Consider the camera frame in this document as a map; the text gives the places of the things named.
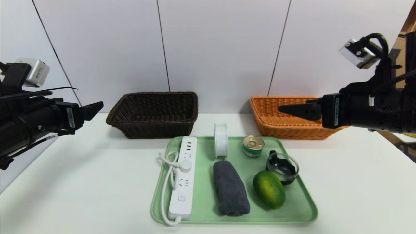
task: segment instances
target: orange wicker basket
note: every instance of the orange wicker basket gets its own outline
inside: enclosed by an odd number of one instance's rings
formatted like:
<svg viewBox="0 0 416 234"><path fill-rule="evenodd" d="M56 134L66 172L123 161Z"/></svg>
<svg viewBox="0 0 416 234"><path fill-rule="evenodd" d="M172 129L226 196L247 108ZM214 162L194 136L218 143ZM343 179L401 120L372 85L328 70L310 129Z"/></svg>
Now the orange wicker basket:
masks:
<svg viewBox="0 0 416 234"><path fill-rule="evenodd" d="M278 106L305 103L316 97L252 97L257 128L261 135L278 139L322 140L337 131L347 128L327 129L322 120L309 121L279 112Z"/></svg>

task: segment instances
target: green tray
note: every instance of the green tray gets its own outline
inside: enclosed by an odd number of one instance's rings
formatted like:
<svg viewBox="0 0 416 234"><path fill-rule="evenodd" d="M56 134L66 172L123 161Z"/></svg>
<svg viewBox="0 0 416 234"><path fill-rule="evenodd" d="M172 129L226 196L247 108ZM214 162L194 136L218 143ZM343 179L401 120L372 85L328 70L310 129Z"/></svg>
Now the green tray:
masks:
<svg viewBox="0 0 416 234"><path fill-rule="evenodd" d="M261 203L256 197L252 181L254 176L265 170L266 160L270 150L286 153L282 143L273 137L261 137L265 142L265 148L259 158L247 157L242 151L243 138L228 138L228 158L242 179L247 191L251 211L240 217L222 216L218 211L218 197L214 186L213 165L215 158L214 138L198 137L195 184L193 187L192 213L189 220L183 220L185 224L304 224L315 221L318 210L300 176L290 185L285 186L286 202L279 210L271 210ZM179 151L182 137L173 138L166 152ZM158 184L153 197L151 214L160 223L163 219L160 212L160 199L162 186L168 170L166 164L160 172ZM172 187L168 182L165 195L166 213L168 213Z"/></svg>

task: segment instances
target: white power strip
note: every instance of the white power strip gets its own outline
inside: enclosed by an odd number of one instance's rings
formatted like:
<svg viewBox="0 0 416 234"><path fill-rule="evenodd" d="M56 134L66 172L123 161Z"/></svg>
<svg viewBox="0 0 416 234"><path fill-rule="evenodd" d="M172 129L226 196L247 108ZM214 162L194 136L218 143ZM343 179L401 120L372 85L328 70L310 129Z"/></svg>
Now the white power strip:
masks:
<svg viewBox="0 0 416 234"><path fill-rule="evenodd" d="M192 166L189 172L178 170L179 178L178 188L172 191L171 203L169 205L169 219L189 219L192 211L193 184L195 178L196 162L196 137L183 137L181 150L179 152L178 163L184 160L191 162Z"/></svg>

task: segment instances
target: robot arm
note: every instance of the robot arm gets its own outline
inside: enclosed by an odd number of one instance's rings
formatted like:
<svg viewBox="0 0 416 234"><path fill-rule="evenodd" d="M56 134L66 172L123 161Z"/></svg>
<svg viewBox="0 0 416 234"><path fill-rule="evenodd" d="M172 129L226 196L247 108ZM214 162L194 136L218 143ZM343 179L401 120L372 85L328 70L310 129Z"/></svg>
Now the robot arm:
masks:
<svg viewBox="0 0 416 234"><path fill-rule="evenodd" d="M40 87L43 84L49 67L40 60L20 58L15 63L0 62L0 70L0 74L5 76L0 81L2 170L9 167L14 157L48 139L75 134L85 120L91 120L103 107L103 102L79 107L77 103L63 102L62 98L44 97L55 89L22 90L22 86ZM56 134L39 140L51 132Z"/></svg>
<svg viewBox="0 0 416 234"><path fill-rule="evenodd" d="M370 42L376 38L381 48ZM351 83L339 93L324 95L305 104L280 106L279 111L322 126L363 127L397 133L416 132L416 70L396 77L396 58L388 55L388 45L381 34L373 33L359 41L348 41L339 52L358 68L366 69L380 60L375 75L366 82ZM395 83L405 80L404 89Z"/></svg>

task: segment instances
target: black cable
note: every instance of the black cable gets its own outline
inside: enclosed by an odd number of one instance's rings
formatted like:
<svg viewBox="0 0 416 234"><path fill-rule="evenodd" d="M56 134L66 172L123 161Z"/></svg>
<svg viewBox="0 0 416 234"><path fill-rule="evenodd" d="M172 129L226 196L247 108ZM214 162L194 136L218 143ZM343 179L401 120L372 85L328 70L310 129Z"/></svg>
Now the black cable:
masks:
<svg viewBox="0 0 416 234"><path fill-rule="evenodd" d="M35 146L39 145L40 143L43 143L43 142L45 142L45 141L47 141L47 140L53 139L53 138L55 138L55 137L64 136L64 135L67 135L67 134L66 134L66 133L58 133L58 134L55 134L55 135L53 135L53 136L46 137L46 138L43 138L43 139L41 139L41 140L38 140L37 142L35 142L35 143L33 143L33 144L30 144L30 145L26 146L24 149L22 149L22 150L20 150L20 151L18 151L18 152L16 152L16 153L14 153L14 154L12 154L12 155L10 155L10 156L5 156L5 157L3 157L2 159L0 159L0 164L1 164L1 162L2 162L2 161L9 161L9 160L11 160L11 159L13 159L13 158L15 158L15 157L17 157L17 156L19 156L19 155L21 155L21 154L23 154L23 153L27 152L27 151L28 151L28 150L30 150L31 148L33 148L33 147L35 147Z"/></svg>
<svg viewBox="0 0 416 234"><path fill-rule="evenodd" d="M5 72L5 71L7 71L7 69L9 69L9 65L6 65L6 64L0 62L0 70Z"/></svg>
<svg viewBox="0 0 416 234"><path fill-rule="evenodd" d="M47 95L52 95L52 92L49 90L40 90L36 92L23 92L23 93L17 93L13 95L0 97L0 102L10 101L10 100L15 100L15 99L22 99L25 97L47 96Z"/></svg>
<svg viewBox="0 0 416 234"><path fill-rule="evenodd" d="M396 84L397 82L400 82L400 81L405 80L405 79L410 79L410 78L416 78L416 69L415 70L412 70L412 71L410 71L408 73L405 73L403 75L400 75L400 76L398 76L396 78L393 78L393 79L389 80L388 82L386 82L384 84L381 84L381 85L375 87L373 89L373 91L371 92L370 97L375 97L375 95L378 92L380 92L380 90L383 90L384 88L386 88L386 87L388 87L390 85ZM401 113L405 113L405 112L409 112L409 111L416 110L416 109L413 109L413 108L412 109L401 109L401 110L400 109L395 109L395 110L391 110L391 109L379 108L379 107L377 107L375 105L372 106L371 108L375 112L378 112L378 113L381 113L381 114L388 114L388 115L401 114Z"/></svg>
<svg viewBox="0 0 416 234"><path fill-rule="evenodd" d="M400 75L396 78L393 78L393 79L389 80L388 82L375 87L373 89L373 91L370 93L370 97L376 96L376 94L378 92L380 92L380 90L383 90L384 88L386 88L390 85L396 84L397 82L400 82L400 81L405 80L405 79L410 79L410 78L416 78L416 69L413 70L413 71L410 71L408 73L405 73L403 75Z"/></svg>
<svg viewBox="0 0 416 234"><path fill-rule="evenodd" d="M380 45L381 45L381 49L382 49L382 58L387 58L389 56L389 45L387 43L386 38L381 35L380 33L372 33L368 36L365 37L366 39L372 39L375 38L379 41Z"/></svg>

